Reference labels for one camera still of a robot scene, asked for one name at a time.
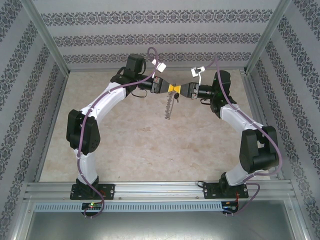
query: wall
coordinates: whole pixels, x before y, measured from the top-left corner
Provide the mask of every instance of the wall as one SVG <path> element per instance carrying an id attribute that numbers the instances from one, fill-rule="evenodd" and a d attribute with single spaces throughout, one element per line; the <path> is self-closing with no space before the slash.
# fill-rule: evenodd
<path id="1" fill-rule="evenodd" d="M 0 240 L 38 172 L 66 77 L 18 0 L 0 0 Z"/>
<path id="2" fill-rule="evenodd" d="M 313 239 L 320 239 L 319 7 L 320 0 L 292 1 L 251 73 Z"/>
<path id="3" fill-rule="evenodd" d="M 244 67 L 279 0 L 36 0 L 71 70 L 122 67 L 155 46 L 170 67 Z"/>

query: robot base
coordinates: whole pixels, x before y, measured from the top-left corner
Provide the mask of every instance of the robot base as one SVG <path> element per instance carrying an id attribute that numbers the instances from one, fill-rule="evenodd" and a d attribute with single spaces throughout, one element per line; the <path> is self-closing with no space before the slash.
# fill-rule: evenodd
<path id="1" fill-rule="evenodd" d="M 92 186 L 97 189 L 105 200 L 113 200 L 115 195 L 114 184 L 101 184 L 99 183 L 99 177 L 94 181 Z M 71 200 L 100 200 L 100 196 L 93 191 L 87 184 L 80 182 L 76 179 L 76 184 L 72 185 Z"/>
<path id="2" fill-rule="evenodd" d="M 238 194 L 239 199 L 249 197 L 248 189 L 245 184 L 230 186 L 226 173 L 221 175 L 219 182 L 203 182 L 203 193 L 205 199 L 235 199 Z"/>

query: marble floor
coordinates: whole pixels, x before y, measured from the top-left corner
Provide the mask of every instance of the marble floor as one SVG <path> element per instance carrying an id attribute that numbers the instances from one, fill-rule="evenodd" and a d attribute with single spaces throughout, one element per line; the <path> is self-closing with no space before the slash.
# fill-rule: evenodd
<path id="1" fill-rule="evenodd" d="M 215 72 L 204 72 L 202 84 L 211 85 Z M 240 72 L 229 72 L 230 95 L 251 116 Z M 92 102 L 115 74 L 70 74 L 40 181 L 75 181 L 76 157 L 66 140 L 68 113 Z M 177 85 L 195 81 L 191 72 L 184 70 L 167 70 L 157 76 Z M 241 136 L 212 113 L 210 106 L 181 96 L 167 120 L 167 99 L 166 93 L 149 92 L 146 98 L 129 95 L 106 115 L 99 126 L 101 142 L 95 151 L 100 181 L 218 180 L 239 162 Z"/>

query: patterned wallpaper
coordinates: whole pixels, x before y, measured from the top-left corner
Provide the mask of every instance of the patterned wallpaper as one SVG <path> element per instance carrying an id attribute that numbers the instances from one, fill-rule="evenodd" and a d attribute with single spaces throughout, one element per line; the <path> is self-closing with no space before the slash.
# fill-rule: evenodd
<path id="1" fill-rule="evenodd" d="M 244 67 L 279 0 L 35 0 L 71 70 L 123 66 L 149 46 L 169 67 Z"/>
<path id="2" fill-rule="evenodd" d="M 18 0 L 0 0 L 0 240 L 37 174 L 66 77 Z"/>
<path id="3" fill-rule="evenodd" d="M 320 239 L 319 16 L 317 1 L 292 1 L 251 73 L 312 239 Z"/>

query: yellow object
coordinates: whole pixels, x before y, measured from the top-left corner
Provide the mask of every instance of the yellow object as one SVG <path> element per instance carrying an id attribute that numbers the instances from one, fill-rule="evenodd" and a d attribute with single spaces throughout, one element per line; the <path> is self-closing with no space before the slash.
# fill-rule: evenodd
<path id="1" fill-rule="evenodd" d="M 180 93 L 181 85 L 180 86 L 173 86 L 169 84 L 168 93 L 175 91 L 176 93 Z"/>

